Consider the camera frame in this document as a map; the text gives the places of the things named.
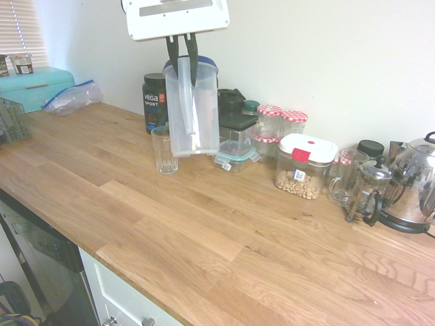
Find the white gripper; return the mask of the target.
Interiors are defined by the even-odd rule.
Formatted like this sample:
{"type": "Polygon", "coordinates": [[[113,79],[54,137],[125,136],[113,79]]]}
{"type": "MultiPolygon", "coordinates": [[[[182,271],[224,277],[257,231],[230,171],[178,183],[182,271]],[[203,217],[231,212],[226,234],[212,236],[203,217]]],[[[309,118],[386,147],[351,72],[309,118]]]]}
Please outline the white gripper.
{"type": "Polygon", "coordinates": [[[190,79],[196,85],[198,46],[195,33],[225,29],[230,23],[226,1],[122,1],[128,35],[134,41],[166,37],[169,60],[178,73],[178,35],[185,34],[190,79]]]}

